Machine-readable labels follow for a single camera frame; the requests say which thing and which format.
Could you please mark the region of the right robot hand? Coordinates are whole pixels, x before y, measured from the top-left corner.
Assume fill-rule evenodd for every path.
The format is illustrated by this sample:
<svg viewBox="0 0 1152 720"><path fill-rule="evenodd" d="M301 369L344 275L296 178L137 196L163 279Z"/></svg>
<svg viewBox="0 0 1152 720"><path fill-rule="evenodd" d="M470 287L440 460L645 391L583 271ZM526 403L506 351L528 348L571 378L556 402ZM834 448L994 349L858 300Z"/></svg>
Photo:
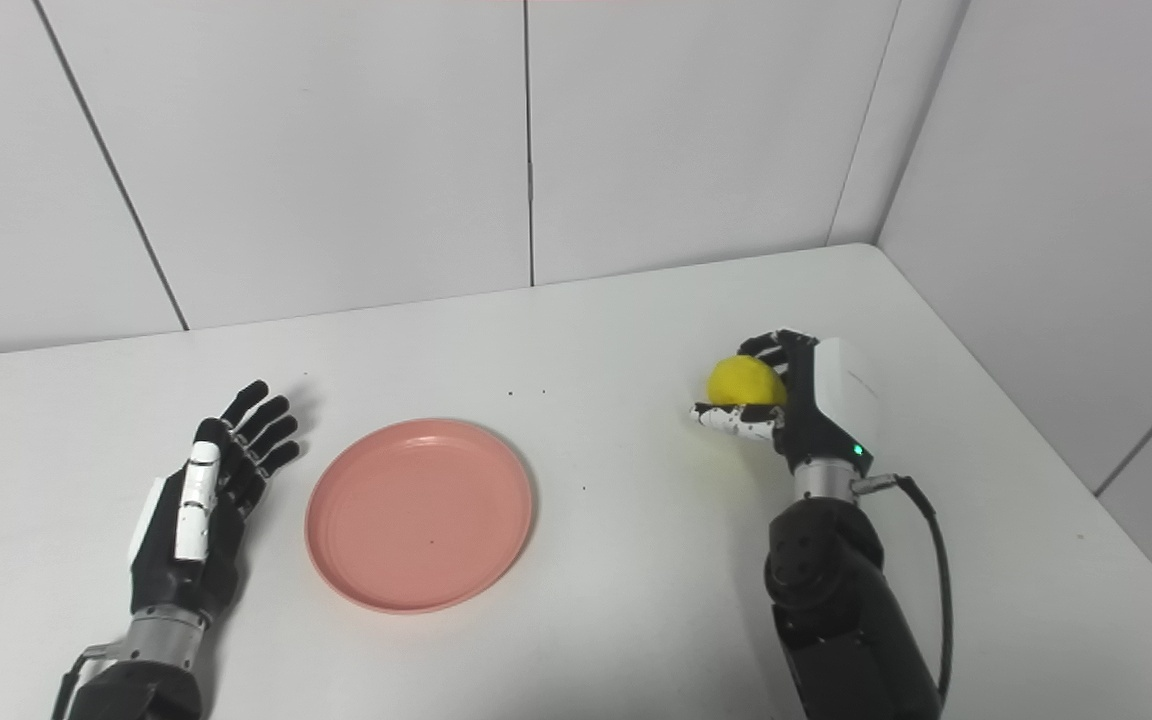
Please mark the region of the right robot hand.
<svg viewBox="0 0 1152 720"><path fill-rule="evenodd" d="M748 338L732 357L718 361L707 401L694 404L690 418L770 444L791 471L840 461L867 477L881 393L854 344L780 328Z"/></svg>

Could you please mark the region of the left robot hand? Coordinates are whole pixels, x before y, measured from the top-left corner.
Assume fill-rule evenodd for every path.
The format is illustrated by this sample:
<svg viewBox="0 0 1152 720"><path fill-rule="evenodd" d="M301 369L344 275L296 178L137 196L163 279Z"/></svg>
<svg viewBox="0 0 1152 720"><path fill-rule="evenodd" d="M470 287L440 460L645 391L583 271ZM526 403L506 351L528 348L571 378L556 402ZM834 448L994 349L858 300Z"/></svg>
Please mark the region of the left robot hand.
<svg viewBox="0 0 1152 720"><path fill-rule="evenodd" d="M271 479L296 460L291 401L268 382L238 391L200 420L182 468L157 483L134 539L131 611L192 612L212 623L236 601L248 520Z"/></svg>

